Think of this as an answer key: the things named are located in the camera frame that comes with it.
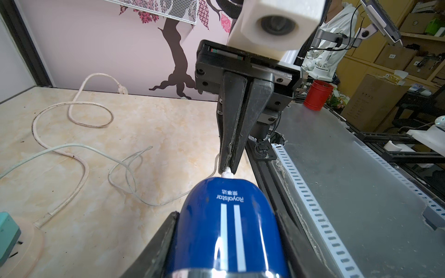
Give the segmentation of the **teal USB charger adapter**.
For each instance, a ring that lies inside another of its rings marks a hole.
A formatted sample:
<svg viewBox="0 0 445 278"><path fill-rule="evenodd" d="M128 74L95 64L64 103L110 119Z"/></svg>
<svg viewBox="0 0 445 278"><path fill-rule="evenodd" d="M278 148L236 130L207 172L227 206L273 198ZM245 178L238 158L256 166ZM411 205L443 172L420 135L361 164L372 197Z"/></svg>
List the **teal USB charger adapter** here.
<svg viewBox="0 0 445 278"><path fill-rule="evenodd" d="M0 266L9 258L15 244L22 234L20 227L7 212L1 212L1 260Z"/></svg>

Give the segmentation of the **blue electric shaver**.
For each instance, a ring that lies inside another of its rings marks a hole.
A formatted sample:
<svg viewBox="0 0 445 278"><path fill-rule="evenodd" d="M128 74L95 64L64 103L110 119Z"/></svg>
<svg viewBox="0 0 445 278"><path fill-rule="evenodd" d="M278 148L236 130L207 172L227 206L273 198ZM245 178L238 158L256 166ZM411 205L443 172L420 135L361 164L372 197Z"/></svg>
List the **blue electric shaver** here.
<svg viewBox="0 0 445 278"><path fill-rule="evenodd" d="M272 207L247 180L208 178L187 196L165 266L167 278L288 278Z"/></svg>

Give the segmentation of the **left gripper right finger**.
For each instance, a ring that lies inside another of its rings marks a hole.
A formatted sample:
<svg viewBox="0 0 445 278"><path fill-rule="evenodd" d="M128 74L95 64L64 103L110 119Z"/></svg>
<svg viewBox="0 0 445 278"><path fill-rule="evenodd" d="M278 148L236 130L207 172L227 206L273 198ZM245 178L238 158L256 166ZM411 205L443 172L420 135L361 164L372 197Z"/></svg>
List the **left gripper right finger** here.
<svg viewBox="0 0 445 278"><path fill-rule="evenodd" d="M304 232L292 219L276 212L280 237L292 278L334 278L330 269L318 258Z"/></svg>

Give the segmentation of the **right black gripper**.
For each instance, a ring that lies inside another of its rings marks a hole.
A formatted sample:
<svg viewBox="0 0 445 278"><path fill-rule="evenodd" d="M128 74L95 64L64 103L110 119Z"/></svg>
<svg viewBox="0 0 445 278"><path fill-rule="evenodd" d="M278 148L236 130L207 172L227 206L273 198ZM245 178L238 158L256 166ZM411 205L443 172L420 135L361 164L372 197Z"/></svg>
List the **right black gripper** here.
<svg viewBox="0 0 445 278"><path fill-rule="evenodd" d="M247 79L254 80L246 93ZM229 167L235 174L255 124L272 125L278 119L302 84L302 69L202 40L197 50L195 82L199 91L219 94L219 173Z"/></svg>

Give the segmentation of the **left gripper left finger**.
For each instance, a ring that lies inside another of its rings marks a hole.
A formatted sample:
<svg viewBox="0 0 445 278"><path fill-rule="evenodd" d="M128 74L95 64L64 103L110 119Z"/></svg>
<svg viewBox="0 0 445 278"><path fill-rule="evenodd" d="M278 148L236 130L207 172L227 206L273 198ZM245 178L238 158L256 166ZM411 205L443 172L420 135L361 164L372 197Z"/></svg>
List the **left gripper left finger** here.
<svg viewBox="0 0 445 278"><path fill-rule="evenodd" d="M153 238L121 278L163 278L170 246L179 219L179 212L171 212Z"/></svg>

